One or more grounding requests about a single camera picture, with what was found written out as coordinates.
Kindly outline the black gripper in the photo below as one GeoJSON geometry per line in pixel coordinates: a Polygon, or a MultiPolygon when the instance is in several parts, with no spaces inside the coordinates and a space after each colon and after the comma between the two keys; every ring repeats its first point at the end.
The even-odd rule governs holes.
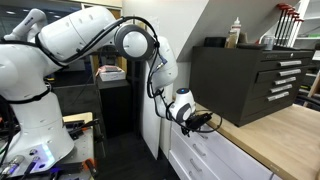
{"type": "Polygon", "coordinates": [[[185,121],[186,127],[191,130],[197,130],[202,125],[204,125],[207,121],[211,119],[211,115],[209,113],[204,113],[201,115],[194,115],[185,121]]]}

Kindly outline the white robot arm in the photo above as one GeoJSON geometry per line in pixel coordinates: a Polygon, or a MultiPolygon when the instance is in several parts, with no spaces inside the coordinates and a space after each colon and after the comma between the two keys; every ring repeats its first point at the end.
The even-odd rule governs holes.
{"type": "Polygon", "coordinates": [[[45,78],[57,74],[63,80],[81,81],[83,77],[69,73],[68,66],[104,46],[114,47],[127,60],[148,63],[147,94],[159,117],[182,126],[194,116],[196,103],[189,89],[178,89],[171,103],[163,97],[164,88],[178,75],[176,58],[166,38],[153,27],[135,25],[136,19],[117,19],[107,8],[93,6],[48,24],[44,12],[32,9],[1,39],[1,116],[20,127],[19,132],[9,132],[2,163],[20,157],[32,173],[41,172],[73,150],[58,98],[45,78]]]}

